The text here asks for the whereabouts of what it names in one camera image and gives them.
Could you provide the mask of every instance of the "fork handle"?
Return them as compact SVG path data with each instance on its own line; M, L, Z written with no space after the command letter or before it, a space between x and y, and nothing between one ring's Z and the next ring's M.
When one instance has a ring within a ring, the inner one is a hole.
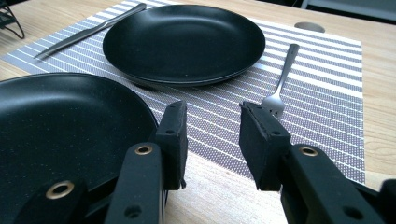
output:
M286 78L288 77L288 73L291 69L291 66L294 63L294 60L296 59L299 48L300 46L298 44L290 44L289 46L288 54L286 55L286 59L285 59L285 64L283 65L283 69L282 69L282 75L280 75L280 80L277 83L277 87L275 91L275 93L278 95L282 91L283 84L285 83Z

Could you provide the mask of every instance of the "gray striped placemat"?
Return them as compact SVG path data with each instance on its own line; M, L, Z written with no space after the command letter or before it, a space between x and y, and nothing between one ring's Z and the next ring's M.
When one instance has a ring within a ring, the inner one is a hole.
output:
M266 21L256 22L266 37L262 57L244 74L216 85L196 88L159 87L143 90L113 67L102 52L107 30L64 49L44 61L33 56L71 34L91 28L137 5L176 4L169 1L124 1L2 57L30 74L78 72L118 81L140 95L158 120L165 107L188 103L190 151L251 178L238 145L239 103L259 104L275 90L289 44L300 51L282 91L286 109L281 123L292 143L323 149L350 179L364 183L361 42L313 33Z

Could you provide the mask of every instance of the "knife handle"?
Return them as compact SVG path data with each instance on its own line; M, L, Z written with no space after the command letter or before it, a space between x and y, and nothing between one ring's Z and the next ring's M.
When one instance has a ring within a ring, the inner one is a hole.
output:
M139 11L143 11L144 9L146 9L146 6L147 6L146 4L140 3L136 7L133 7L132 9L126 11L125 13L123 13L123 14L121 14L119 16L116 16L115 18L110 19L108 21L105 21L103 23L103 25L104 25L103 27L107 28L109 26L112 26L112 25L116 24L116 22L121 21L122 19L125 19L126 17L128 17L128 16L130 16L132 14L135 14L135 13L137 13Z

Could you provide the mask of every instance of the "black plate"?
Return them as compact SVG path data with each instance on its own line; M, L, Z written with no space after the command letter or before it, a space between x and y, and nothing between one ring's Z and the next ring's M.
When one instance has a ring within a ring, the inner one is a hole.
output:
M114 182L126 150L157 121L134 92L112 80L50 74L0 82L0 222L12 223L51 180Z
M155 7L114 25L107 59L140 84L199 86L235 77L262 56L265 38L252 21L220 8Z

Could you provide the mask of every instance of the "fork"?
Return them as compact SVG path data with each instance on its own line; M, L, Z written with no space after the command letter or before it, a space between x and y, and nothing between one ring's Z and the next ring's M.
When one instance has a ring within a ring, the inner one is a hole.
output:
M276 91L274 94L265 97L262 100L262 107L268 109L268 111L275 117L280 118L285 109L285 104L282 99L280 99L280 92L282 91L283 84L286 81L288 73L294 60L297 56L298 49L300 48L297 44L291 44L289 46L288 54L286 55L285 64L283 65L282 75L280 75L280 80L277 83Z

